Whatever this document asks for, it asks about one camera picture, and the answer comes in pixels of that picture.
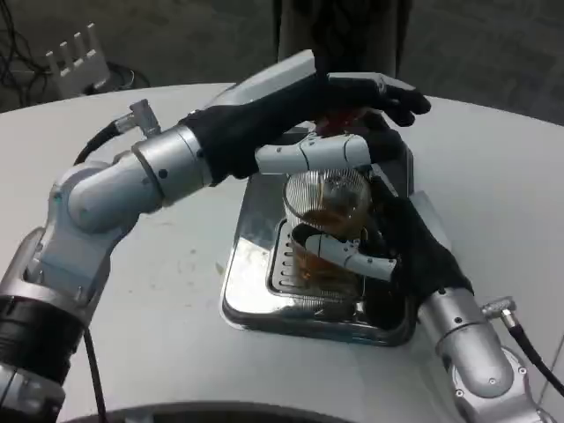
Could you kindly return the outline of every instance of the robotic hand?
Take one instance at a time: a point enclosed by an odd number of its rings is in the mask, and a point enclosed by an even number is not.
[[[427,195],[394,197],[382,184],[376,206],[380,230],[394,257],[362,254],[307,224],[292,237],[310,254],[369,278],[397,284],[414,298],[419,323],[449,374],[455,404],[465,421],[553,422],[531,396],[522,359],[501,345],[489,319],[515,327],[511,299],[480,308],[471,282],[450,252],[441,221]]]
[[[309,137],[296,145],[286,145],[296,134],[282,137],[328,112],[363,108],[382,110],[403,126],[430,104],[384,75],[323,73],[305,51],[228,89],[173,128],[147,131],[148,139],[112,165],[89,161],[67,171],[50,192],[46,225],[22,241],[0,283],[0,419],[56,420],[69,359],[108,279],[109,256],[141,213],[229,175],[386,160],[399,141],[389,129],[370,139]],[[119,132],[124,125],[127,119],[111,127]]]
[[[400,138],[385,126],[370,137],[322,142],[290,131],[329,112],[364,108],[404,126],[430,104],[413,87],[380,74],[319,71],[306,51],[228,89],[169,130],[145,125],[149,138],[112,165],[72,167],[50,192],[46,225],[22,241],[0,283],[0,420],[56,420],[70,356],[108,280],[109,256],[141,213],[229,175],[359,167],[395,157]],[[120,119],[104,133],[128,125]],[[347,252],[310,226],[296,228],[294,238],[360,274],[398,280],[415,297],[468,421],[548,421],[527,390],[522,362],[501,346],[473,299],[427,198],[390,197],[381,213],[398,253],[392,262]]]

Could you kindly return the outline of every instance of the clear glass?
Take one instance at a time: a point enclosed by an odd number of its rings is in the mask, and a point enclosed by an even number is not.
[[[284,187],[286,219],[294,229],[301,222],[327,234],[358,238],[370,205],[370,188],[352,169],[293,174]]]
[[[357,171],[325,170],[293,174],[284,186],[286,219],[294,229],[307,223],[338,238],[356,240],[365,225],[370,188]],[[293,242],[295,274],[320,287],[353,283],[354,274],[309,254]]]

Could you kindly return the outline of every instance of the white table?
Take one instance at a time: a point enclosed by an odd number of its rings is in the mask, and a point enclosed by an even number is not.
[[[0,115],[0,269],[23,236],[43,224],[53,180],[99,128],[142,98],[166,128],[223,87],[114,93]],[[478,300],[514,295],[534,344],[552,362],[564,330],[564,129],[433,99],[433,111],[401,132],[415,156],[416,185],[441,214]],[[130,133],[93,157],[111,160],[139,139]],[[245,182],[227,180],[145,216],[116,249],[92,326],[108,409],[241,400],[356,422],[454,421],[446,376],[420,330],[406,347],[379,349],[239,331],[222,320],[221,273],[244,189]],[[203,216],[215,224],[195,223]],[[564,366],[559,374],[564,378]],[[534,369],[530,375],[538,397],[544,380]],[[95,411],[82,345],[65,389],[60,420]],[[561,401],[551,390],[546,397],[549,411],[564,420]]]

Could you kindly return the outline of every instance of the stainless steel tray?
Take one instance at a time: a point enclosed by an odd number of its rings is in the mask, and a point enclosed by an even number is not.
[[[400,183],[394,183],[396,190],[409,193],[411,153],[406,159],[407,171],[402,163],[390,172],[403,176]],[[304,287],[294,286],[293,292],[279,289],[279,280],[273,283],[272,274],[275,268],[280,270],[282,257],[288,253],[282,205],[285,180],[285,175],[262,174],[249,179],[221,294],[223,316],[240,329],[373,345],[405,342],[411,336],[413,319],[408,301],[404,320],[392,330],[383,330],[368,323],[361,296],[332,292],[313,295]]]

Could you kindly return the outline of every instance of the black cable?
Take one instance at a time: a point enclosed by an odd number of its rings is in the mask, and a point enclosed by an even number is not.
[[[0,0],[0,14],[2,15],[5,24],[5,29],[0,31],[8,33],[9,38],[8,56],[4,57],[4,55],[0,55],[1,62],[4,66],[4,70],[0,73],[0,84],[6,88],[16,91],[18,94],[19,105],[21,107],[30,106],[32,101],[31,91],[33,84],[40,78],[43,78],[44,89],[41,96],[44,93],[45,88],[47,88],[48,68],[47,66],[41,66],[34,61],[29,41],[24,35],[16,30],[10,7],[5,0]],[[28,56],[19,49],[18,40],[23,42]],[[11,70],[11,66],[14,62],[22,62],[33,73],[33,77],[27,83],[25,89],[18,82],[14,76],[14,72]]]
[[[86,355],[88,356],[88,364],[90,365],[90,373],[92,374],[92,384],[94,387],[94,396],[96,397],[96,407],[98,408],[98,420],[100,423],[108,423],[106,414],[106,403],[104,402],[104,393],[102,392],[102,382],[100,380],[100,371],[96,362],[96,354],[94,352],[94,343],[92,335],[88,328],[84,333]]]
[[[115,124],[111,122],[106,128],[98,132],[88,143],[86,147],[77,156],[74,161],[75,166],[79,163],[84,163],[86,158],[95,152],[98,148],[103,146],[107,141],[119,135],[119,131]],[[100,379],[100,370],[98,369],[98,362],[96,360],[96,353],[94,352],[94,342],[92,341],[92,334],[88,328],[85,328],[83,334],[85,340],[86,356],[88,357],[88,365],[90,366],[90,374],[92,375],[92,385],[94,388],[94,397],[96,398],[96,409],[98,410],[98,420],[100,423],[108,423],[108,416],[106,413],[106,403],[104,401],[104,392],[102,391],[102,381]]]
[[[124,86],[125,85],[125,76],[123,75],[122,69],[119,65],[112,63],[112,62],[106,62],[106,64],[108,65],[108,69],[110,72],[112,72],[114,75],[116,75],[119,78],[119,86]]]
[[[85,148],[82,149],[82,152],[77,156],[77,159],[74,160],[75,166],[79,163],[84,163],[86,158],[102,147],[107,141],[112,139],[113,137],[117,137],[120,135],[120,131],[117,130],[114,122],[111,122],[106,128],[98,132],[94,137],[86,143]]]
[[[135,83],[135,72],[133,70],[130,70],[130,74],[131,79],[125,84],[122,84],[122,86],[120,86],[118,90],[129,90],[133,86],[133,84]]]
[[[518,324],[513,328],[508,328],[508,330],[513,339],[519,344],[527,358],[531,361],[531,363],[554,387],[554,389],[564,397],[564,385],[562,385],[562,382],[560,382],[560,380],[551,371],[551,369],[546,366],[535,347],[532,346],[532,343],[529,340],[529,337],[527,337],[523,326],[521,326],[521,324]]]
[[[119,63],[114,63],[114,62],[108,62],[108,68],[111,71],[114,71],[115,73],[119,74],[122,76],[122,73],[132,73],[134,78],[133,80],[135,81],[132,88],[148,88],[151,86],[151,81],[149,80],[149,78],[141,71],[137,70],[137,69],[133,69],[130,68],[128,66],[123,66],[122,64]],[[137,81],[140,80],[143,82],[144,86],[138,86]]]

